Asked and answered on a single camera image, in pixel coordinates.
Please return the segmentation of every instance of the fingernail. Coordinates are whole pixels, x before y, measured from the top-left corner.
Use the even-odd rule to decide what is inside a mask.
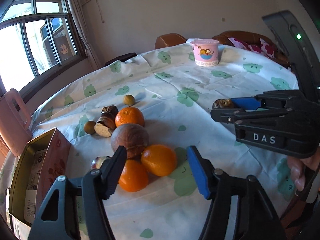
[[[301,170],[298,169],[297,167],[293,166],[293,167],[291,168],[290,173],[291,173],[291,176],[292,176],[293,178],[297,178],[297,179],[298,179],[298,178],[300,178]]]
[[[304,189],[305,182],[302,178],[296,179],[294,184],[296,185],[298,191],[302,191]]]

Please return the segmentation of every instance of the tangerine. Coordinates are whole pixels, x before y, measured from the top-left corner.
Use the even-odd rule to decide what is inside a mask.
[[[175,152],[164,145],[150,145],[144,149],[141,163],[150,173],[163,177],[168,176],[177,167]]]
[[[125,123],[136,123],[144,126],[144,117],[142,112],[136,107],[125,107],[116,115],[116,127]]]
[[[142,190],[148,185],[148,172],[137,161],[127,160],[119,179],[119,186],[128,192]]]

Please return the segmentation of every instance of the white tablecloth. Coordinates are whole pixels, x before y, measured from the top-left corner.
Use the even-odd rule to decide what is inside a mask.
[[[220,45],[219,53],[220,63],[215,67],[197,66],[189,44],[147,52],[125,63],[117,61],[66,86],[33,114],[34,137],[58,127],[71,142],[69,178],[83,176],[95,157],[113,155],[110,138],[87,135],[83,125],[97,121],[103,106],[125,107],[122,100],[127,94],[136,98],[134,106],[143,112],[150,144],[175,149],[179,166],[170,176],[151,177],[151,183],[135,193],[117,187],[104,202],[116,239],[198,239],[210,201],[196,188],[186,160],[189,145],[229,175],[255,175],[278,214],[287,207],[295,188],[285,156],[236,142],[234,126],[214,122],[210,110],[219,98],[298,89],[296,77],[253,52]],[[17,161],[9,153],[1,170],[1,214],[4,190],[10,186]],[[82,237],[88,238],[81,207],[79,216]],[[232,208],[226,239],[232,238],[234,222]],[[27,239],[29,228],[14,224],[20,239]]]

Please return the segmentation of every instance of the finger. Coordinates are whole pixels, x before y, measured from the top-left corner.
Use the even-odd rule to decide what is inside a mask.
[[[297,158],[287,156],[287,164],[290,169],[291,179],[293,181],[295,181],[296,179],[299,179],[303,174],[303,167],[304,167],[303,162]]]
[[[297,190],[298,191],[302,191],[304,189],[304,186],[306,184],[306,176],[304,176],[304,174],[301,176],[301,178],[298,178],[296,180],[293,181]]]
[[[320,162],[320,147],[318,147],[316,153],[309,158],[300,159],[306,166],[315,171],[318,168]]]

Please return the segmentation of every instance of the screw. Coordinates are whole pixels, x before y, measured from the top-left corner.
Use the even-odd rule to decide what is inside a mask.
[[[254,182],[254,181],[257,180],[257,178],[255,176],[253,176],[253,175],[249,175],[248,176],[248,180],[251,181],[251,182]]]
[[[59,182],[63,182],[63,181],[66,180],[66,176],[60,175],[59,177],[57,177],[57,180],[58,180]]]
[[[222,169],[214,169],[213,173],[216,175],[222,175],[223,174],[223,170]]]
[[[98,175],[100,173],[100,170],[98,170],[98,169],[94,169],[94,170],[92,170],[92,171],[90,171],[90,174],[91,175]]]

